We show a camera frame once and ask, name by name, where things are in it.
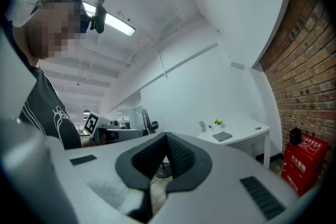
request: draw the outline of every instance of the black cube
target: black cube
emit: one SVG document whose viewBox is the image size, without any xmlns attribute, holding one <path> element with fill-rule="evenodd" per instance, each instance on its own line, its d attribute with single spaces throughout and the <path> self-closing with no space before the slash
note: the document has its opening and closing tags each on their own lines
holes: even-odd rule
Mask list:
<svg viewBox="0 0 336 224">
<path fill-rule="evenodd" d="M 297 146 L 301 143 L 301 130 L 299 128 L 294 128 L 289 132 L 289 140 L 293 146 Z"/>
</svg>

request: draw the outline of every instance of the floor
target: floor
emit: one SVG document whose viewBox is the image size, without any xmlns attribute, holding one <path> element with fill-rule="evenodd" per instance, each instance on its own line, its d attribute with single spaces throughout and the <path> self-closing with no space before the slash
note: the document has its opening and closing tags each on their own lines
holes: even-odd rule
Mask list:
<svg viewBox="0 0 336 224">
<path fill-rule="evenodd" d="M 277 159 L 269 164 L 269 169 L 276 175 L 280 176 L 282 171 L 282 163 L 281 159 Z M 170 181 L 172 181 L 172 177 L 168 178 L 158 178 L 154 176 L 151 181 L 151 201 L 152 201 L 152 209 L 153 214 L 155 215 L 159 212 L 160 208 L 166 202 L 166 193 L 165 188 Z"/>
</svg>

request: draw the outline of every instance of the white table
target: white table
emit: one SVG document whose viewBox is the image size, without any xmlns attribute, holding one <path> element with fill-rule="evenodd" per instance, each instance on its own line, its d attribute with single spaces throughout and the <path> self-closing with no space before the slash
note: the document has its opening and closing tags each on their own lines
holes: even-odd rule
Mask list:
<svg viewBox="0 0 336 224">
<path fill-rule="evenodd" d="M 198 138 L 220 145 L 237 146 L 242 144 L 252 144 L 259 139 L 264 139 L 264 166 L 269 168 L 270 159 L 270 138 L 269 127 L 252 120 L 250 118 L 232 117 L 223 119 L 225 127 L 221 128 L 212 124 L 213 130 L 207 129 L 206 132 L 200 133 Z M 218 141 L 213 137 L 214 134 L 226 132 L 232 135 L 231 138 Z"/>
</svg>

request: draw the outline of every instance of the black rectangular strip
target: black rectangular strip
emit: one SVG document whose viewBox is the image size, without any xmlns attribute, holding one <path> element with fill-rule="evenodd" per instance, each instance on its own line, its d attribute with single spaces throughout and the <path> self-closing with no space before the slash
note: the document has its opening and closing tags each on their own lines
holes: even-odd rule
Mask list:
<svg viewBox="0 0 336 224">
<path fill-rule="evenodd" d="M 82 164 L 82 163 L 87 163 L 87 162 L 92 161 L 94 159 L 96 159 L 95 156 L 87 155 L 87 156 L 71 159 L 70 161 L 71 161 L 72 165 L 78 165 L 78 164 Z"/>
<path fill-rule="evenodd" d="M 285 207 L 254 176 L 240 180 L 267 220 L 276 217 Z"/>
</svg>

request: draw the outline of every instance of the fire extinguisher box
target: fire extinguisher box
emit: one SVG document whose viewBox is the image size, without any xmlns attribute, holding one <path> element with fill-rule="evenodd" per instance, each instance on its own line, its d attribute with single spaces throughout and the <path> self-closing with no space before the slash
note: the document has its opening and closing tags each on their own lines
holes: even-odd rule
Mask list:
<svg viewBox="0 0 336 224">
<path fill-rule="evenodd" d="M 315 137 L 302 134 L 301 143 L 290 142 L 284 152 L 281 177 L 294 190 L 303 195 L 311 189 L 321 172 L 328 144 Z"/>
</svg>

